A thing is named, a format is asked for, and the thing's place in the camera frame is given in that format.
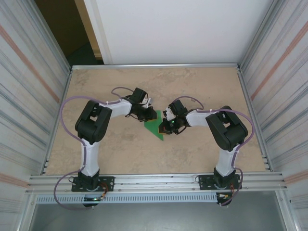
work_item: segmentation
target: corrugated metal wall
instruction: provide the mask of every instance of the corrugated metal wall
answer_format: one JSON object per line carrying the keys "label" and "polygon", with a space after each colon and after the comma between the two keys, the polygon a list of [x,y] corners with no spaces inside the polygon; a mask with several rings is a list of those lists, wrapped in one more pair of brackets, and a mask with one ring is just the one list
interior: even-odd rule
{"label": "corrugated metal wall", "polygon": [[0,230],[39,174],[69,76],[32,1],[0,1]]}
{"label": "corrugated metal wall", "polygon": [[244,81],[269,151],[282,171],[302,229],[308,230],[308,1],[284,1]]}

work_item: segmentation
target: beige work surface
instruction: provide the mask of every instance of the beige work surface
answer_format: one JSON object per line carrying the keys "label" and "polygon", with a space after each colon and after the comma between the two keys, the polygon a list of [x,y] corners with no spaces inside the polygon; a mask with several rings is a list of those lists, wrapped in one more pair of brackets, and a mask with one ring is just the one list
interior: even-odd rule
{"label": "beige work surface", "polygon": [[[189,95],[199,99],[206,109],[229,105],[248,115],[248,109],[234,68],[162,68],[75,70],[67,98],[86,95],[102,101],[116,100],[111,89],[139,87],[153,98],[155,110],[163,111],[175,98]],[[126,90],[117,93],[125,96]],[[181,100],[188,109],[197,107],[189,99]],[[87,100],[73,100],[64,108],[64,122],[70,131]],[[248,131],[250,124],[241,118]],[[133,118],[112,118],[100,145],[101,174],[167,174],[212,172],[218,161],[219,147],[209,128],[187,128],[180,135],[158,139],[144,124]],[[80,143],[59,124],[47,174],[65,174],[80,167]],[[236,166],[243,171],[265,171],[256,137],[238,154]]]}

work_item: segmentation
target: robotic arm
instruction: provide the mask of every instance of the robotic arm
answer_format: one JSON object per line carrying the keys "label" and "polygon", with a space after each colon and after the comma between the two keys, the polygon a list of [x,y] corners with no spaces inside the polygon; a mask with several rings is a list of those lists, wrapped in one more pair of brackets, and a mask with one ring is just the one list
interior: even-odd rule
{"label": "robotic arm", "polygon": [[[135,119],[140,122],[157,118],[156,111],[151,105],[151,98],[142,89],[136,88],[134,92],[120,101],[101,104],[95,101],[88,101],[75,124],[78,137],[86,144],[86,165],[78,173],[75,182],[76,188],[82,190],[95,191],[99,187],[99,166],[98,153],[101,140],[105,136],[109,120],[116,116],[126,117],[135,115]],[[84,148],[82,150],[82,161],[84,160]]]}
{"label": "robotic arm", "polygon": [[176,100],[163,112],[165,118],[159,126],[159,132],[180,134],[187,127],[209,127],[217,145],[220,147],[219,161],[214,168],[215,187],[225,189],[235,178],[233,167],[237,147],[248,135],[247,128],[238,116],[232,112],[202,113],[196,109],[188,111],[180,100]]}

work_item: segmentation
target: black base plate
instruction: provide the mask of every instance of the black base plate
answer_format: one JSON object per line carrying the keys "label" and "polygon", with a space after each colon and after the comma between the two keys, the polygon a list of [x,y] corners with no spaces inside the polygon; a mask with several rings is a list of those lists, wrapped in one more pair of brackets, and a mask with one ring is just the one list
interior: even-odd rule
{"label": "black base plate", "polygon": [[[200,190],[217,190],[217,189],[230,190],[231,189],[230,185],[228,185],[225,188],[217,187],[214,181],[214,175],[199,175],[198,180],[199,180],[198,182],[199,182]],[[231,183],[233,184],[234,189],[238,189],[238,187],[240,186],[240,180],[241,180],[240,175],[235,174],[230,182],[230,184]]]}
{"label": "black base plate", "polygon": [[[107,184],[109,192],[112,192],[114,190],[115,177],[104,177],[104,176],[100,177],[99,176],[99,181]],[[74,177],[73,185],[72,185],[72,192],[90,192],[90,191],[87,189],[81,188],[80,183],[79,183],[79,178]],[[98,186],[92,192],[104,192],[104,189],[101,186]]]}

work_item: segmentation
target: green object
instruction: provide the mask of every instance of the green object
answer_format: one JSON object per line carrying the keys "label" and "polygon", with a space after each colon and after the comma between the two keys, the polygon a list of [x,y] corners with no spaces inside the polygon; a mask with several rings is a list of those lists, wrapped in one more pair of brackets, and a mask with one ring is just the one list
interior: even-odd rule
{"label": "green object", "polygon": [[159,110],[156,111],[157,113],[157,119],[144,122],[144,126],[146,129],[148,129],[151,133],[153,133],[155,136],[157,136],[160,140],[164,140],[163,134],[158,132],[158,126],[163,122],[162,115]]}

